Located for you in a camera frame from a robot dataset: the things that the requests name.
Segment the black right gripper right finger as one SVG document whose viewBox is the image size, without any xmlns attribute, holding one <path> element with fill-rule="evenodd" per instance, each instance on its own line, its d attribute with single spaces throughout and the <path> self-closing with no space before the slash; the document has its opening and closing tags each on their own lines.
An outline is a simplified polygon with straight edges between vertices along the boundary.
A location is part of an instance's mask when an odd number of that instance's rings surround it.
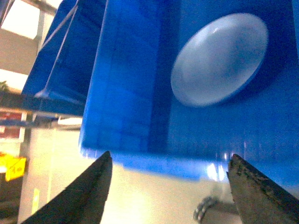
<svg viewBox="0 0 299 224">
<path fill-rule="evenodd" d="M 299 200 L 241 156 L 227 172 L 233 201 L 244 224 L 297 224 Z"/>
</svg>

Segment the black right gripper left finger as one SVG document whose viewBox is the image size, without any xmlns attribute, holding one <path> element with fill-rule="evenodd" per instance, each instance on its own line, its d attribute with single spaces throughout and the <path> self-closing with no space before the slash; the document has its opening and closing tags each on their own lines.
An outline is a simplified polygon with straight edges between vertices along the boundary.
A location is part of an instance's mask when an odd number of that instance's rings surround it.
<svg viewBox="0 0 299 224">
<path fill-rule="evenodd" d="M 109 194 L 112 170 L 112 157 L 110 152 L 106 151 L 23 223 L 99 224 Z"/>
</svg>

